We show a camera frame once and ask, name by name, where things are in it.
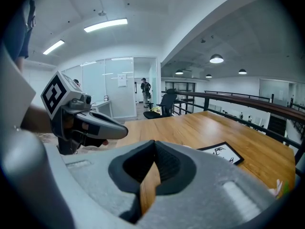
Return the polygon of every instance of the railing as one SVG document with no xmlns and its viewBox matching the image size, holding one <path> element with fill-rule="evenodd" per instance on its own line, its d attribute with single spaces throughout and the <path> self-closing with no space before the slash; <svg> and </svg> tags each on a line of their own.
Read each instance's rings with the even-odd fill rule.
<svg viewBox="0 0 305 229">
<path fill-rule="evenodd" d="M 296 109 L 298 111 L 301 112 L 305 112 L 305 107 L 298 105 L 298 104 L 290 104 L 291 108 Z M 304 139 L 305 137 L 305 124 L 299 123 L 297 121 L 292 121 L 292 123 L 294 124 L 294 128 L 298 131 L 298 133 L 301 135 L 301 140 Z"/>
<path fill-rule="evenodd" d="M 268 98 L 268 97 L 261 97 L 261 96 L 248 95 L 248 94 L 229 93 L 229 92 L 217 92 L 217 91 L 204 91 L 204 92 L 210 93 L 210 94 L 246 97 L 246 98 L 262 100 L 262 101 L 266 101 L 266 102 L 270 102 L 270 103 L 273 103 L 273 99 L 274 99 L 274 94 L 272 94 L 271 98 Z"/>
<path fill-rule="evenodd" d="M 298 144 L 298 143 L 296 143 L 296 142 L 294 142 L 294 141 L 292 141 L 292 140 L 290 140 L 290 139 L 288 139 L 288 138 L 286 138 L 282 135 L 279 135 L 278 133 L 270 131 L 270 130 L 268 130 L 264 127 L 261 127 L 257 124 L 254 124 L 254 123 L 248 122 L 246 120 L 237 118 L 237 117 L 235 117 L 233 115 L 230 115 L 230 114 L 225 114 L 225 113 L 210 109 L 209 108 L 209 102 L 210 102 L 210 99 L 214 99 L 214 100 L 229 102 L 229 103 L 233 103 L 233 104 L 240 104 L 240 105 L 243 105 L 243 106 L 248 106 L 248 107 L 251 107 L 251 108 L 255 108 L 255 109 L 262 110 L 262 111 L 270 112 L 270 113 L 285 117 L 287 119 L 291 119 L 293 121 L 301 123 L 302 125 L 305 124 L 305 113 L 304 112 L 295 110 L 293 108 L 281 106 L 281 105 L 278 105 L 278 104 L 270 103 L 270 102 L 255 100 L 255 99 L 251 99 L 251 98 L 244 98 L 244 97 L 239 97 L 239 96 L 233 96 L 233 95 L 209 94 L 209 93 L 188 93 L 188 92 L 176 92 L 176 94 L 204 98 L 205 99 L 204 100 L 204 106 L 193 104 L 193 103 L 182 101 L 182 100 L 176 100 L 175 103 L 179 103 L 180 106 L 176 106 L 176 105 L 173 104 L 172 113 L 176 113 L 178 115 L 181 115 L 182 114 L 181 111 L 185 111 L 185 114 L 192 114 L 193 112 L 187 110 L 187 105 L 192 105 L 194 107 L 198 107 L 198 108 L 203 109 L 203 111 L 211 111 L 211 112 L 216 113 L 218 115 L 222 115 L 222 116 L 225 116 L 229 119 L 240 122 L 244 125 L 253 127 L 253 129 L 255 129 L 255 130 L 259 130 L 259 131 L 265 132 L 266 134 L 269 134 L 271 136 L 276 137 L 276 139 L 280 142 L 286 142 L 287 144 L 296 147 L 298 149 L 298 151 L 295 155 L 295 164 L 297 164 L 300 161 L 300 159 L 301 159 L 301 157 L 302 157 L 302 155 L 305 151 L 305 139 L 303 140 L 302 144 L 300 145 L 300 144 Z M 186 108 L 183 109 L 181 107 L 181 104 L 185 104 Z M 302 177 L 304 175 L 298 168 L 295 168 L 295 172 L 300 177 Z"/>
</svg>

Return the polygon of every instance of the black picture frame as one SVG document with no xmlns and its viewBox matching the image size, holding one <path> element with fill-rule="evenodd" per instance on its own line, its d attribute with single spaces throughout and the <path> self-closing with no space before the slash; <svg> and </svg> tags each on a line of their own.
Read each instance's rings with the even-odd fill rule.
<svg viewBox="0 0 305 229">
<path fill-rule="evenodd" d="M 234 148 L 232 148 L 232 146 L 229 145 L 227 142 L 218 143 L 218 144 L 215 144 L 215 145 L 212 145 L 212 146 L 209 146 L 209 147 L 198 148 L 197 150 L 204 151 L 204 150 L 212 149 L 212 148 L 215 148 L 215 147 L 218 147 L 218 146 L 221 146 L 221 145 L 227 145 L 233 151 L 233 153 L 235 153 L 236 156 L 239 157 L 239 160 L 236 161 L 235 163 L 233 163 L 234 165 L 238 165 L 238 164 L 240 164 L 244 161 L 244 158 Z"/>
</svg>

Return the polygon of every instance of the wooden table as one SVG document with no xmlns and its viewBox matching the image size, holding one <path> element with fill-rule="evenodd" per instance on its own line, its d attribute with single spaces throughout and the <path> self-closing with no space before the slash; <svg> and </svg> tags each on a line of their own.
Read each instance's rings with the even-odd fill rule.
<svg viewBox="0 0 305 229">
<path fill-rule="evenodd" d="M 204 111 L 153 120 L 125 122 L 128 135 L 117 147 L 144 140 L 171 142 L 192 148 L 202 148 L 227 142 L 243 158 L 238 166 L 260 179 L 269 188 L 276 188 L 276 180 L 295 186 L 295 158 L 293 150 L 280 142 L 236 121 Z M 160 184 L 154 164 L 141 184 L 141 206 L 145 213 L 155 198 Z"/>
</svg>

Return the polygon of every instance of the white desk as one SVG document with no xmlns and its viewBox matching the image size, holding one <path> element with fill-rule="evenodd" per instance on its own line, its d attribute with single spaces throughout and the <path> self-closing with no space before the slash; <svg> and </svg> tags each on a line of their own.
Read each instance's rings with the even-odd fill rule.
<svg viewBox="0 0 305 229">
<path fill-rule="evenodd" d="M 109 101 L 96 101 L 92 104 L 92 109 L 102 114 L 108 115 L 112 118 L 111 102 Z"/>
</svg>

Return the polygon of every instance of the office chair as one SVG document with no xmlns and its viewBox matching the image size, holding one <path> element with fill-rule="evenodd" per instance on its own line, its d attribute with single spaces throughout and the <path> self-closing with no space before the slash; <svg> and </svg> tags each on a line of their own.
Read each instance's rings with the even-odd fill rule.
<svg viewBox="0 0 305 229">
<path fill-rule="evenodd" d="M 172 105 L 177 98 L 175 92 L 176 92 L 175 89 L 168 89 L 166 91 L 166 94 L 163 96 L 161 103 L 157 104 L 157 106 L 160 106 L 162 109 L 162 115 L 156 113 L 155 111 L 146 111 L 143 113 L 144 116 L 147 119 L 156 119 L 156 118 L 172 116 Z M 151 109 L 153 103 L 147 103 L 147 104 L 149 105 L 149 109 Z"/>
</svg>

